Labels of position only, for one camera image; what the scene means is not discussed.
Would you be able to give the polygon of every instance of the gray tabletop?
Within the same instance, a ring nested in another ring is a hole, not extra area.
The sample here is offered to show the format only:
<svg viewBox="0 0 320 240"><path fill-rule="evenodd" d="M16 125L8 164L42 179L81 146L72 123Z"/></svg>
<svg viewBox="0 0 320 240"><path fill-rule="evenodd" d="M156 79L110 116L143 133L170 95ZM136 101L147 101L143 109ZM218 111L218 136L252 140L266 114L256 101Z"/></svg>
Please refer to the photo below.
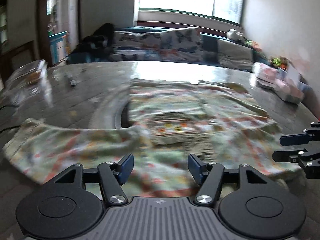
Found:
<svg viewBox="0 0 320 240"><path fill-rule="evenodd" d="M67 73L77 81L73 88L67 84ZM104 99L110 93L116 94L117 88L121 84L128 84L131 78L191 83L197 83L198 80L240 83L252 94L261 108L279 123L284 134L300 133L311 122L317 121L303 104L286 103L272 91L258 87L256 78L251 73L204 65L141 61L50 68L46 91L39 90L39 93L20 103L17 109L1 110L0 129L17 125L30 117L65 128L89 128L91 118L96 117L97 109ZM119 92L119 100L123 96L123 93ZM1 134L0 147L12 136L13 133L9 132ZM15 239L20 236L14 210L21 198L35 187L35 183L19 174L0 157L0 221L3 221L0 224L0 239L6 239L11 234Z"/></svg>

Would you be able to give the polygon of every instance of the metal bolt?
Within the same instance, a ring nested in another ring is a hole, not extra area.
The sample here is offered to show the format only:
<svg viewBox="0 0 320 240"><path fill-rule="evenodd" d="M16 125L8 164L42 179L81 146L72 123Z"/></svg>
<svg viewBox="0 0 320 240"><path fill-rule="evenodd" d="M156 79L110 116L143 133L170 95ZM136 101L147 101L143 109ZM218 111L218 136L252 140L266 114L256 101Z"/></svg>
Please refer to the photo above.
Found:
<svg viewBox="0 0 320 240"><path fill-rule="evenodd" d="M112 203L123 203L125 201L125 197L120 195L115 195L110 198L110 201Z"/></svg>
<svg viewBox="0 0 320 240"><path fill-rule="evenodd" d="M201 195L199 197L196 198L196 200L199 202L199 203L210 203L212 201L212 197L210 196L207 196L207 195Z"/></svg>

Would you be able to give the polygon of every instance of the black cable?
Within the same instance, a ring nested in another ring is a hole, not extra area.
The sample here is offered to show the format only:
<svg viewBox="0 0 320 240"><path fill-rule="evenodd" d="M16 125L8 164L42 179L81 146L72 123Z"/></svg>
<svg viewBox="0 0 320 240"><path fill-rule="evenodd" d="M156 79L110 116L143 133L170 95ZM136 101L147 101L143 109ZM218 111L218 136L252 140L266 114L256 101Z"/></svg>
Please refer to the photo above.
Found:
<svg viewBox="0 0 320 240"><path fill-rule="evenodd" d="M20 125L16 125L16 126L4 128L4 129L2 129L2 130L0 131L0 134L1 134L2 132L4 132L4 131L11 130L11 129L15 129L15 128L19 128L19 127L20 127Z"/></svg>
<svg viewBox="0 0 320 240"><path fill-rule="evenodd" d="M19 107L19 106L16 106L16 105L5 105L5 106L1 106L1 107L0 107L0 110L3 109L3 108L5 108L5 107L17 108L17 107Z"/></svg>

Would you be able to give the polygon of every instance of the white paper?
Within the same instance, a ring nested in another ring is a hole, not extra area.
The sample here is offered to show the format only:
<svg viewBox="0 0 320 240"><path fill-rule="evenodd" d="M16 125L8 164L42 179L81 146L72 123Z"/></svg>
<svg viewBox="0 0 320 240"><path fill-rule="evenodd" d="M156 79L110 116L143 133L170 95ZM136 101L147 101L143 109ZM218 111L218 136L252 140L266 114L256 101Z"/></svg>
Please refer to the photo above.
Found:
<svg viewBox="0 0 320 240"><path fill-rule="evenodd" d="M288 63L286 79L287 80L290 79L291 82L288 82L288 83L291 83L292 85L295 85L296 87L298 87L298 84L300 81L300 73L290 63Z"/></svg>

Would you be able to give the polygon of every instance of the blue sofa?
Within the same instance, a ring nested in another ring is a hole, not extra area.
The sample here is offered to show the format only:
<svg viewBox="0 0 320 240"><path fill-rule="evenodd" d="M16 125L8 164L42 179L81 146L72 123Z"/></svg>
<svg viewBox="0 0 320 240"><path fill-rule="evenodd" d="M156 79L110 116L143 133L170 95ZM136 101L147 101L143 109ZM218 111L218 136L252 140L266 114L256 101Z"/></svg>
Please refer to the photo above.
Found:
<svg viewBox="0 0 320 240"><path fill-rule="evenodd" d="M130 27L130 28L122 28L117 29L116 31L125 31L125 32L133 32L133 33L146 33L146 32L162 32L166 31L166 28L155 28L155 27ZM211 34L201 34L203 39L203 50L207 52L215 52L218 53L218 44L217 39L223 39L226 41L231 41L233 43L240 44L242 46L246 46L252 49L253 53L253 61L254 62L262 62L267 64L268 61L265 58L262 58L260 54L251 46L239 43L236 41L229 40L224 37L215 36ZM88 52L81 52L81 53L71 53L67 59L67 64L76 64L76 63L89 63L89 62L106 62L108 61L105 57L95 57ZM202 64L202 65L211 65L211 66L220 66L217 60L217 55L213 57L205 58L204 62L196 62L195 64Z"/></svg>

